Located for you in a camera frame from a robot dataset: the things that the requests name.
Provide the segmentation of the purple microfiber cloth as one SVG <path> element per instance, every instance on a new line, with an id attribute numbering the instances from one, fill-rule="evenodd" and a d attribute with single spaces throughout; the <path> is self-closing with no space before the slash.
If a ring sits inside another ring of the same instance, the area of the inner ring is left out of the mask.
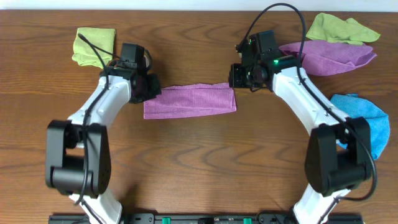
<path id="1" fill-rule="evenodd" d="M 232 113 L 237 110 L 228 83 L 169 86 L 144 103 L 144 119 L 175 119 Z"/>

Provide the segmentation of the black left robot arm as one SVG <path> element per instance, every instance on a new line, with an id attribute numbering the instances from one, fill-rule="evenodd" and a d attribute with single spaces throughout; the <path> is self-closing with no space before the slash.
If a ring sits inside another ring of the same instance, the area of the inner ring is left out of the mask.
<path id="1" fill-rule="evenodd" d="M 89 223 L 121 220 L 123 207 L 108 188 L 108 128 L 125 104 L 161 93 L 157 75 L 149 73 L 151 66 L 147 49 L 124 43 L 120 56 L 100 72 L 98 86 L 85 104 L 47 127 L 45 183 L 79 205 Z"/>

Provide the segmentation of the crumpled purple cloth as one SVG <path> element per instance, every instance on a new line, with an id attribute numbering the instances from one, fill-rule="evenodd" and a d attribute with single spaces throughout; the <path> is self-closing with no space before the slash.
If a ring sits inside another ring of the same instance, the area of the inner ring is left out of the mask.
<path id="1" fill-rule="evenodd" d="M 375 57 L 373 48 L 367 45 L 309 40 L 304 43 L 301 63 L 310 75 L 330 76 L 356 70 Z"/>

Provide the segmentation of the crumpled green cloth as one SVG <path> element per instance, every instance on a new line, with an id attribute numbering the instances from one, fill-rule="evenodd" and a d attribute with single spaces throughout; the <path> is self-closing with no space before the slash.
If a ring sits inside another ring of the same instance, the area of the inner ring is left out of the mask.
<path id="1" fill-rule="evenodd" d="M 310 40 L 325 40 L 329 43 L 363 45 L 380 38 L 376 31 L 363 26 L 353 18 L 342 20 L 336 16 L 319 13 L 313 20 L 306 37 Z"/>

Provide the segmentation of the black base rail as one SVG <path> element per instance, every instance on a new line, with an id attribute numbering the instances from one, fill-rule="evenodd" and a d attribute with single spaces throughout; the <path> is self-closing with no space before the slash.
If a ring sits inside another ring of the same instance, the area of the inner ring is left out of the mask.
<path id="1" fill-rule="evenodd" d="M 51 215 L 48 224 L 89 223 L 86 215 Z M 122 215 L 122 224 L 288 224 L 298 223 L 288 213 L 262 213 L 248 215 L 154 215 L 130 213 Z M 364 224 L 361 215 L 331 215 L 326 223 Z"/>

